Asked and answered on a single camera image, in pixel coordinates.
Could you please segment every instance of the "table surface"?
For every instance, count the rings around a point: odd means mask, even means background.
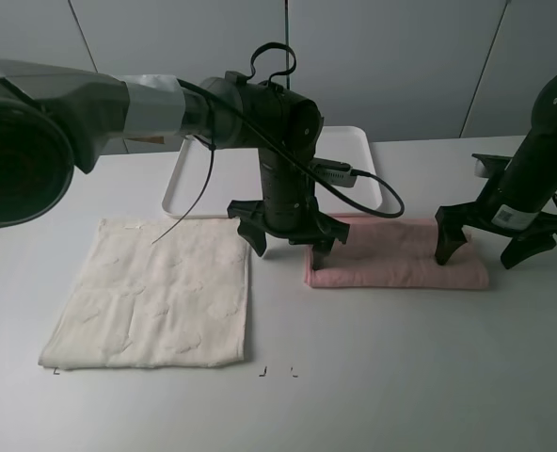
[[[476,198],[472,153],[520,141],[372,148],[427,218]],[[506,239],[479,231],[487,291],[314,290],[302,249],[273,240],[252,256],[245,363],[38,367],[99,219],[162,217],[176,158],[102,157],[49,214],[0,230],[0,451],[557,451],[557,248],[507,271]]]

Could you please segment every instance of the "label sticker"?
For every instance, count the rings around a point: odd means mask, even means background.
[[[514,231],[523,231],[532,224],[533,219],[536,218],[538,214],[539,212],[528,214],[527,212],[521,212],[503,204],[492,219],[492,224]]]

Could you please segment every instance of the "folded towel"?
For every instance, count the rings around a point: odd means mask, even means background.
[[[44,367],[211,367],[244,359],[249,249],[238,220],[104,219]]]
[[[340,220],[351,224],[347,243],[335,243],[322,269],[312,270],[311,249],[306,251],[305,282],[310,287],[488,286],[487,270],[470,243],[460,247],[445,266],[436,263],[438,225],[434,219]]]

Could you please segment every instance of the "white towel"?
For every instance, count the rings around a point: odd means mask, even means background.
[[[243,360],[249,248],[238,220],[103,219],[44,367],[211,367]]]

